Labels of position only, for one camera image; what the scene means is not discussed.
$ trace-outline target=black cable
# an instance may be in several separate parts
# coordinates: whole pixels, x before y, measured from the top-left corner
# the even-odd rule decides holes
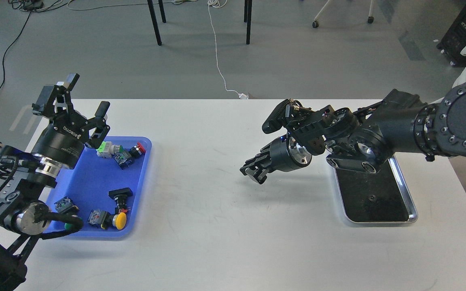
[[[61,213],[56,213],[56,212],[44,213],[40,217],[40,220],[55,220],[55,221],[61,221],[61,222],[72,225],[72,228],[70,228],[69,230],[61,230],[59,232],[47,232],[45,234],[40,234],[40,238],[43,240],[54,239],[54,238],[59,238],[62,236],[67,236],[68,234],[73,234],[81,230],[82,227],[84,226],[82,219],[80,219],[79,217],[73,217],[68,214],[61,214]]]
[[[30,11],[30,12],[31,12],[31,13],[43,13],[43,12],[48,12],[48,11],[54,11],[55,9],[59,9],[59,8],[61,8],[61,7],[63,7],[63,6],[68,5],[68,3],[70,3],[70,0],[68,0],[67,3],[62,4],[61,6],[57,6],[57,7],[52,8],[52,9],[48,9],[48,8],[49,8],[49,7],[48,7],[48,8],[47,8],[46,10],[44,10],[44,11]]]
[[[18,163],[18,158],[15,157],[15,156],[10,156],[8,157],[8,159],[10,160],[13,160],[13,165],[12,165],[12,171],[11,173],[8,175],[8,177],[5,179],[5,181],[3,182],[3,184],[1,184],[0,186],[0,192],[1,190],[3,190],[3,188],[6,186],[6,184],[8,184],[8,182],[10,182],[10,180],[13,179],[13,175],[15,174],[15,172],[17,171],[17,168],[19,167],[19,163]]]
[[[21,28],[21,31],[19,32],[19,35],[17,35],[17,37],[14,39],[14,41],[8,46],[8,48],[5,50],[5,53],[3,54],[3,60],[2,60],[2,66],[3,66],[3,81],[1,82],[1,85],[0,85],[0,90],[1,90],[1,87],[3,87],[3,85],[5,84],[5,56],[6,56],[6,53],[8,52],[8,50],[11,48],[11,46],[13,44],[15,44],[15,42],[19,39],[19,37],[21,36],[21,34],[23,33],[24,31],[24,27],[26,26],[26,24],[28,23],[28,19],[30,19],[30,15],[32,15],[32,13],[28,13],[28,17],[26,18],[26,21],[24,22],[24,25],[23,25],[23,28]]]

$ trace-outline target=metal tray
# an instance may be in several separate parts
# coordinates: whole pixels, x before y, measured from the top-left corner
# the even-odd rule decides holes
[[[404,177],[393,156],[377,174],[335,170],[344,217],[357,225],[413,223],[418,218]]]

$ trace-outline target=table leg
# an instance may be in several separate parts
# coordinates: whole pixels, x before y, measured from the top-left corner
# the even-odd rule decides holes
[[[159,34],[159,28],[157,27],[156,12],[154,11],[154,4],[152,0],[146,0],[148,3],[148,9],[150,10],[150,18],[152,18],[152,25],[154,26],[154,33],[156,34],[157,45],[161,45],[161,35]]]
[[[253,7],[253,0],[247,0],[248,2],[248,32],[246,35],[246,44],[251,42],[251,8]]]

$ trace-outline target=blue tray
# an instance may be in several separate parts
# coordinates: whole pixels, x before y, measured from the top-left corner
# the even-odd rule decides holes
[[[146,153],[137,158],[131,166],[122,170],[113,158],[98,157],[95,149],[85,148],[73,170],[63,169],[60,172],[57,177],[57,187],[51,190],[46,204],[54,210],[55,202],[62,197],[70,197],[80,209],[77,215],[84,221],[84,226],[79,232],[67,237],[118,238],[128,234],[134,225],[152,142],[146,137],[116,136],[108,136],[105,141],[120,144],[126,149],[139,142]],[[109,198],[109,191],[127,187],[132,190],[133,195],[127,199],[130,210],[126,214],[127,223],[122,230],[112,226],[102,230],[87,223],[91,210],[100,209],[114,214],[116,203]],[[46,232],[59,230],[64,230],[64,224],[52,221]]]

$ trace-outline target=black chair leg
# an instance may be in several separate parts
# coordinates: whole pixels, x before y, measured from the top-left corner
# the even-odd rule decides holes
[[[253,0],[246,0],[248,2],[248,32],[246,34],[246,44],[251,42],[251,9],[253,7]]]
[[[244,22],[248,21],[248,0],[244,0]]]
[[[161,45],[161,35],[159,34],[159,28],[157,27],[156,12],[154,11],[154,4],[152,0],[146,0],[148,3],[148,9],[150,10],[150,18],[152,18],[152,25],[154,26],[154,33],[156,34],[157,45]]]
[[[167,23],[167,19],[165,18],[165,8],[163,7],[162,0],[159,0],[159,11],[161,11],[161,21],[163,23]]]

